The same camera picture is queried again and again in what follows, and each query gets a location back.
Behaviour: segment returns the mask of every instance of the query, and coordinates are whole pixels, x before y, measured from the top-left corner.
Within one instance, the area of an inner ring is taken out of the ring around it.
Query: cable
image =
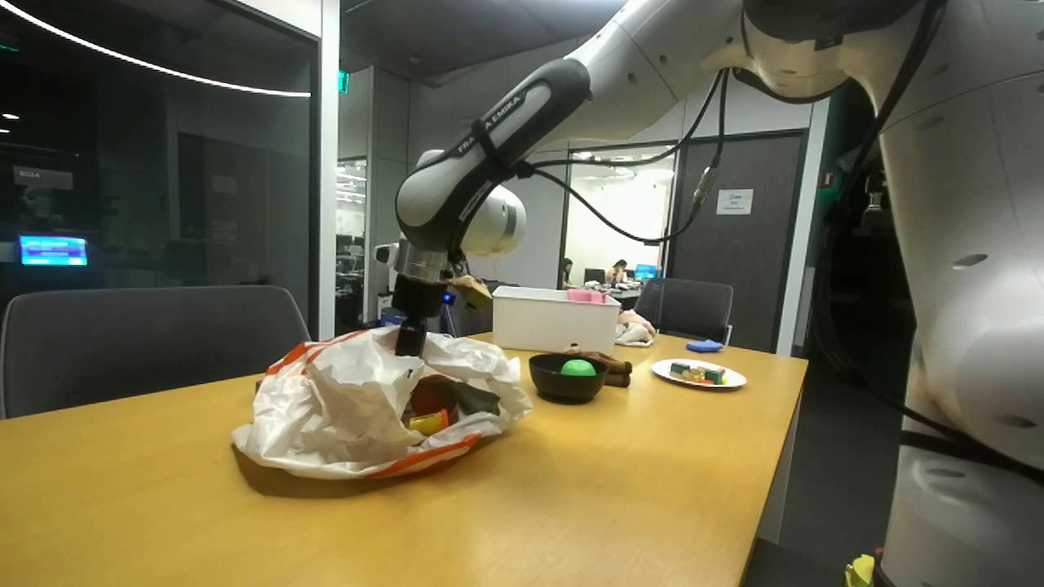
[[[887,90],[877,117],[874,117],[874,126],[871,126],[868,140],[863,144],[852,169],[858,169],[858,166],[871,155],[871,151],[874,151],[874,144],[877,144],[877,138],[882,138],[891,111],[895,111],[898,101],[907,95],[907,85],[915,80],[915,73],[917,73],[928,50],[932,44],[932,39],[936,39],[936,31],[941,31],[941,26],[942,26],[942,14],[948,14],[948,0],[928,0],[928,4],[925,4],[920,23],[917,23],[917,31],[915,31],[915,44],[909,44],[909,51],[904,56],[902,70],[895,73],[895,85],[891,85],[891,90]]]
[[[668,152],[679,152],[684,146],[684,140],[694,132],[694,126],[703,122],[703,117],[709,115],[709,104],[712,98],[718,95],[718,144],[714,144],[714,155],[712,164],[703,169],[694,190],[693,190],[693,208],[683,220],[679,230],[665,230],[658,238],[645,238],[645,235],[632,235],[628,230],[622,226],[610,220],[603,210],[596,210],[583,191],[578,191],[575,184],[567,184],[564,179],[553,177],[550,169],[542,166],[560,166],[560,164],[591,164],[591,166],[645,166],[645,164],[656,164],[656,160],[665,160]],[[555,184],[560,184],[572,200],[578,200],[596,220],[603,220],[610,230],[629,238],[629,240],[639,240],[639,243],[665,243],[671,240],[675,235],[688,230],[700,208],[703,208],[703,195],[709,190],[709,179],[712,172],[718,169],[718,160],[722,160],[722,151],[724,151],[724,104],[728,104],[728,70],[718,70],[705,104],[700,108],[694,121],[688,122],[688,130],[683,132],[683,140],[675,140],[668,151],[656,152],[656,155],[645,155],[645,160],[542,160],[542,164],[523,164],[523,172],[518,177],[542,177]]]
[[[877,398],[887,410],[904,414],[904,418],[909,418],[909,419],[917,419],[917,423],[925,423],[925,428],[941,432],[941,435],[931,435],[931,432],[917,432],[917,429],[902,429],[902,444],[917,447],[917,448],[948,454],[948,455],[957,455],[957,460],[987,461],[987,467],[994,467],[994,470],[1008,470],[1008,473],[1017,473],[1017,475],[1044,484],[1044,470],[1017,461],[1008,454],[1000,454],[988,444],[979,444],[966,429],[948,428],[948,423],[941,423],[941,419],[932,419],[932,418],[928,418],[928,414],[920,414],[920,410],[915,410],[915,408],[907,408],[902,401],[891,401],[891,398],[874,394],[868,389],[858,389],[858,392]]]

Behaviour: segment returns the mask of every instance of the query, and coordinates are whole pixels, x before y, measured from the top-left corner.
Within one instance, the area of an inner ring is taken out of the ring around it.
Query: monitor
[[[632,277],[639,279],[639,284],[645,284],[645,279],[658,279],[658,267],[656,264],[638,264],[632,267]]]
[[[21,235],[23,267],[87,267],[87,238],[81,235]]]
[[[607,284],[607,271],[603,267],[583,267],[583,284],[591,284],[591,279]]]

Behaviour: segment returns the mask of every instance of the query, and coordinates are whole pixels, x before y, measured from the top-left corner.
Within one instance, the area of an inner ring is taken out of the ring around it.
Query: computer screen
[[[78,235],[21,235],[23,267],[87,267],[87,238]]]
[[[632,267],[632,277],[639,279],[639,284],[645,284],[645,279],[656,279],[664,271],[656,267],[656,264],[638,264]]]

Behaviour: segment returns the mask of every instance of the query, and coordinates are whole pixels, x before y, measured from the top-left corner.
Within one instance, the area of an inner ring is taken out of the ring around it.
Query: food on plate
[[[684,377],[684,381],[724,383],[724,369],[718,369],[718,366],[671,360],[671,373]]]

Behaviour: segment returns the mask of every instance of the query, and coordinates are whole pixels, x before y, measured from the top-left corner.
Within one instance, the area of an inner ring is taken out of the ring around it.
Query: door
[[[718,140],[683,152],[675,229]],[[733,346],[777,347],[806,132],[728,138],[700,217],[675,235],[668,277],[733,284]]]

